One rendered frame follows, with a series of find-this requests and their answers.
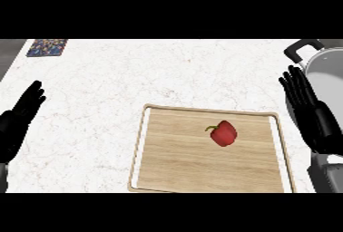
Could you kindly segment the wooden tray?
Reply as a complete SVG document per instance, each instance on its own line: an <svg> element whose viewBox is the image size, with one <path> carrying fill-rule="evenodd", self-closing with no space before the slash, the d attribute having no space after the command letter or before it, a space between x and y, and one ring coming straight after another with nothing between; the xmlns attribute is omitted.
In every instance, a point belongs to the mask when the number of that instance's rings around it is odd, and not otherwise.
<svg viewBox="0 0 343 232"><path fill-rule="evenodd" d="M222 121L236 130L226 147L205 130ZM279 116L145 105L127 188L151 193L294 193Z"/></svg>

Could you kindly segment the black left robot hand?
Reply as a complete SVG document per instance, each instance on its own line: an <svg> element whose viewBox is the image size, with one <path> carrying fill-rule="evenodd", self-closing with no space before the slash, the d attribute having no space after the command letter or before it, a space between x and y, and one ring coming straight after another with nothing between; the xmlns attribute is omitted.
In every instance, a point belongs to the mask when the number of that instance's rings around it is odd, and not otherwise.
<svg viewBox="0 0 343 232"><path fill-rule="evenodd" d="M28 127L44 100L41 81L34 81L13 109L0 114L0 163L9 163L19 152Z"/></svg>

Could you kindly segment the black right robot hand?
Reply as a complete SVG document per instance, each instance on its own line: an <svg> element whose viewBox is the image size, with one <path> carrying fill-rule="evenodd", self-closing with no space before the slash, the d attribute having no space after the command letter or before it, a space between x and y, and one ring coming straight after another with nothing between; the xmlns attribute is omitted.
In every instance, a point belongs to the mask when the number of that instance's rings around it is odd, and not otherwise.
<svg viewBox="0 0 343 232"><path fill-rule="evenodd" d="M343 156L343 131L325 102L316 97L300 68L290 65L278 82L293 108L296 126L306 145L319 154Z"/></svg>

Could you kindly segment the red bell pepper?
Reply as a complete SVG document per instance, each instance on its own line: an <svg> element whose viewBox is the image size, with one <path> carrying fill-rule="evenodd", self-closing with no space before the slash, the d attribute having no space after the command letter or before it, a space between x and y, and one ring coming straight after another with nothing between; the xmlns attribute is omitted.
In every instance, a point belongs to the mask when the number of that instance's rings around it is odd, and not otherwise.
<svg viewBox="0 0 343 232"><path fill-rule="evenodd" d="M222 121L217 125L207 126L205 131L210 131L210 138L222 147L231 145L236 140L236 129L228 121Z"/></svg>

